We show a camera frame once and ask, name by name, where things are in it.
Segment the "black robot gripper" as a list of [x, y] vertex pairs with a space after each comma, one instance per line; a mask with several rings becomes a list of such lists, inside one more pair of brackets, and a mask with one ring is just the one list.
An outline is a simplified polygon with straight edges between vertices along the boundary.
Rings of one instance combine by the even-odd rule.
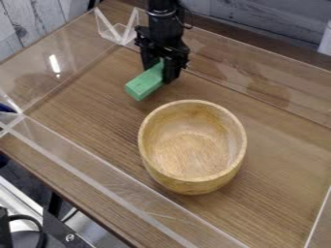
[[188, 62], [190, 49], [183, 42], [184, 16], [179, 11], [168, 14], [148, 12], [147, 15], [148, 26], [135, 27], [135, 44], [142, 49], [146, 70], [163, 59], [163, 82], [168, 84], [180, 76]]

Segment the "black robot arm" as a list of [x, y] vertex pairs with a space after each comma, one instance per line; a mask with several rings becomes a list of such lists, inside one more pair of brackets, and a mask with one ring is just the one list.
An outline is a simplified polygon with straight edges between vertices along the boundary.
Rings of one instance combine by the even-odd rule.
[[190, 48], [183, 40], [186, 7], [180, 0], [147, 0], [148, 26], [135, 27], [144, 70], [163, 62], [162, 79], [171, 83], [187, 67]]

